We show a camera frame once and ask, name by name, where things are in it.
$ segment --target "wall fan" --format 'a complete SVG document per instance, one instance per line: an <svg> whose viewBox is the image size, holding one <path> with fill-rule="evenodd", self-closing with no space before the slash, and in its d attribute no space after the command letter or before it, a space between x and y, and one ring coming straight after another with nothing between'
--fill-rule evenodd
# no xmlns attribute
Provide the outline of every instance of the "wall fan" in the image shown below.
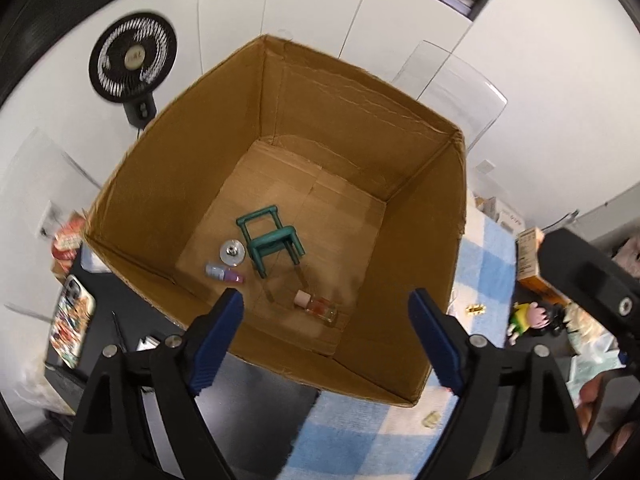
<svg viewBox="0 0 640 480"><path fill-rule="evenodd" d="M156 116L152 91L174 65L177 40L169 22L136 12L111 23L89 58L89 79L98 95L121 103L129 123L144 129Z"/></svg>

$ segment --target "chair leg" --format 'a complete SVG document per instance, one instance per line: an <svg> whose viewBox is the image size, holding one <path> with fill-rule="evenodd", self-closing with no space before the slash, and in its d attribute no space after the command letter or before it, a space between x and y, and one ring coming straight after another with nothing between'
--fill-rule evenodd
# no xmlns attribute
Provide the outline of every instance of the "chair leg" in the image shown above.
<svg viewBox="0 0 640 480"><path fill-rule="evenodd" d="M262 262L262 257L257 249L251 250L251 259L254 261L255 268L258 269L258 274L260 274L261 278L267 277L267 271L264 268L264 263Z"/></svg>
<svg viewBox="0 0 640 480"><path fill-rule="evenodd" d="M289 240L284 240L284 246L287 249L287 253L289 253L289 256L291 257L291 261L293 261L293 264L299 265L300 259L298 258L298 254L296 254L296 251L293 250L291 242Z"/></svg>
<svg viewBox="0 0 640 480"><path fill-rule="evenodd" d="M294 247L298 251L298 254L300 256L304 256L305 250L303 249L302 244L300 243L300 238L298 238L298 234L295 231L293 231L293 233L291 234L291 241L293 242Z"/></svg>

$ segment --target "colorful phone case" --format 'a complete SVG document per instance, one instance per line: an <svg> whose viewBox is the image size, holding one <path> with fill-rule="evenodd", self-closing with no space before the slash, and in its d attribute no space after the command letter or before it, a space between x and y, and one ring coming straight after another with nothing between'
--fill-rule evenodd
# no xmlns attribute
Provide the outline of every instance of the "colorful phone case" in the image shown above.
<svg viewBox="0 0 640 480"><path fill-rule="evenodd" d="M69 276L58 298L49 340L70 368L78 366L82 342L94 308L94 297L75 276Z"/></svg>

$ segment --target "small glass bottle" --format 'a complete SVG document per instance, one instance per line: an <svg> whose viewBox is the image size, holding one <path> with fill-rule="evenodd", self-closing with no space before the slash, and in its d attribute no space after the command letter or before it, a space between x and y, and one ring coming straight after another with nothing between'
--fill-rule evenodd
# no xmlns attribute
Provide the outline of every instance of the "small glass bottle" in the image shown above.
<svg viewBox="0 0 640 480"><path fill-rule="evenodd" d="M244 282L244 276L242 274L238 274L237 272L229 269L228 267L217 266L214 264L207 264L204 271L206 275L209 276L210 278L220 280L221 282L235 282L235 283Z"/></svg>
<svg viewBox="0 0 640 480"><path fill-rule="evenodd" d="M338 310L331 301L325 298L313 297L304 290L299 290L296 293L293 303L300 308L304 308L309 314L319 317L329 325L334 324L335 319L338 317Z"/></svg>

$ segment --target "cardboard box flap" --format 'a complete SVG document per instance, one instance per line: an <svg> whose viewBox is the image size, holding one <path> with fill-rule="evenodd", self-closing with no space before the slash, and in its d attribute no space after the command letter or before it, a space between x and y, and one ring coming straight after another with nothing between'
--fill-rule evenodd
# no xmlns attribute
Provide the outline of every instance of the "cardboard box flap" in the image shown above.
<svg viewBox="0 0 640 480"><path fill-rule="evenodd" d="M388 200L456 126L338 59L266 38L261 137Z"/></svg>
<svg viewBox="0 0 640 480"><path fill-rule="evenodd" d="M336 361L301 350L250 325L242 324L231 352L293 381L365 400L409 406L411 402L358 377Z"/></svg>
<svg viewBox="0 0 640 480"><path fill-rule="evenodd" d="M193 229L258 137L261 75L257 40L169 104L94 202L90 237L171 276Z"/></svg>
<svg viewBox="0 0 640 480"><path fill-rule="evenodd" d="M429 366L407 314L424 287L449 305L466 215L462 145L452 142L386 204L358 305L334 358L349 370L416 402Z"/></svg>
<svg viewBox="0 0 640 480"><path fill-rule="evenodd" d="M169 320L187 329L201 314L206 314L212 305L196 298L171 280L158 276L116 254L85 233L85 241L91 250L139 296L148 301Z"/></svg>

